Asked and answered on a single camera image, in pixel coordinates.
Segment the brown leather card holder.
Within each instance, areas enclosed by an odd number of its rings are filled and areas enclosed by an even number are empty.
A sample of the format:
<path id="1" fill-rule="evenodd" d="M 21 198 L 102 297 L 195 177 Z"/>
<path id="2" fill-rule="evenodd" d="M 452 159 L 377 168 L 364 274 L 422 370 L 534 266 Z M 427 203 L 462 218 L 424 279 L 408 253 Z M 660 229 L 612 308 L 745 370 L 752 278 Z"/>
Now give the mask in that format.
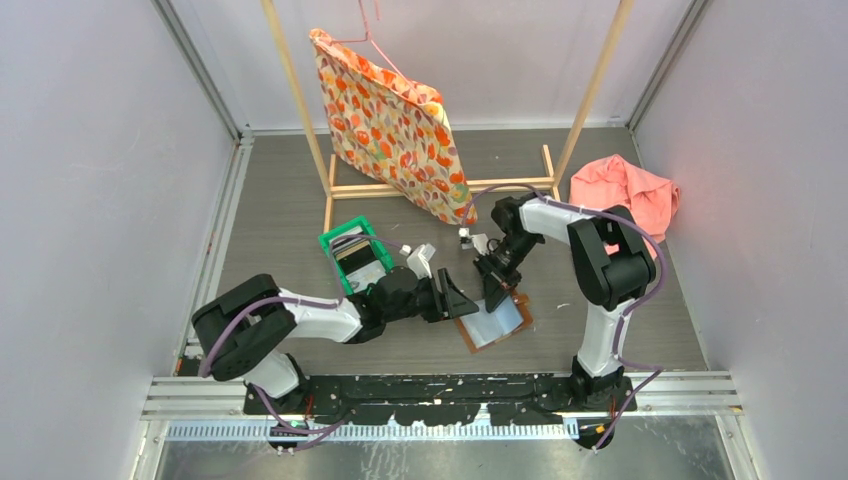
<path id="1" fill-rule="evenodd" d="M 460 335 L 472 354 L 514 336 L 534 323 L 529 310 L 529 297 L 525 294 L 513 293 L 494 312 L 487 312 L 483 301 L 478 301 L 477 304 L 480 307 L 477 313 L 455 320 Z"/>

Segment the green plastic card bin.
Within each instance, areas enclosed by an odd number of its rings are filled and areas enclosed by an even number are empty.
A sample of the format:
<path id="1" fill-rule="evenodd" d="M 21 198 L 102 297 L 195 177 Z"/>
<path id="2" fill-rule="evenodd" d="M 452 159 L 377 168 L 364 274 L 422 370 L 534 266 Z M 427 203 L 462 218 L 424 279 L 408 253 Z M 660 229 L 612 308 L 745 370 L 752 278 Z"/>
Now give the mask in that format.
<path id="1" fill-rule="evenodd" d="M 388 249 L 376 238 L 373 226 L 363 215 L 321 234 L 318 242 L 332 260 L 346 294 L 366 290 L 395 266 Z"/>

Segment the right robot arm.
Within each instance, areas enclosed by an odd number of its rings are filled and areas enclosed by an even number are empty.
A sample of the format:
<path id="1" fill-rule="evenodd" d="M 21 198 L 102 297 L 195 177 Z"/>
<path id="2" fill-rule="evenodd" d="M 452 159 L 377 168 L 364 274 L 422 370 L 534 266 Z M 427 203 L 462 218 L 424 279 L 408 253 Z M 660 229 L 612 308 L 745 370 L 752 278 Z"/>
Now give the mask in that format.
<path id="1" fill-rule="evenodd" d="M 489 312 L 516 289 L 522 279 L 519 267 L 536 245 L 554 239 L 569 247 L 578 287 L 588 303 L 569 390 L 580 408 L 598 409 L 622 384 L 622 338 L 636 302 L 657 275 L 646 245 L 649 235 L 623 205 L 582 209 L 535 194 L 496 201 L 491 218 L 503 237 L 474 260 Z"/>

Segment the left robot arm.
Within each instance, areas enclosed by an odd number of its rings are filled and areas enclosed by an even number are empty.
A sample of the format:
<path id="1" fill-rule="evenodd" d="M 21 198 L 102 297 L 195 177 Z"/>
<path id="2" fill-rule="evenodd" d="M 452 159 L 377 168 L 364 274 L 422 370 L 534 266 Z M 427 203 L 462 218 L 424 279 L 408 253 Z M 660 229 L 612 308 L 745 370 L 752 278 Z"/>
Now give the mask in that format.
<path id="1" fill-rule="evenodd" d="M 191 323 L 204 355 L 201 377 L 241 378 L 280 412 L 293 414 L 305 405 L 307 389 L 296 361 L 278 349 L 285 339 L 361 344 L 394 321 L 419 317 L 434 323 L 479 309 L 446 269 L 420 277 L 399 266 L 337 300 L 298 295 L 280 288 L 271 275 L 258 274 L 198 309 Z"/>

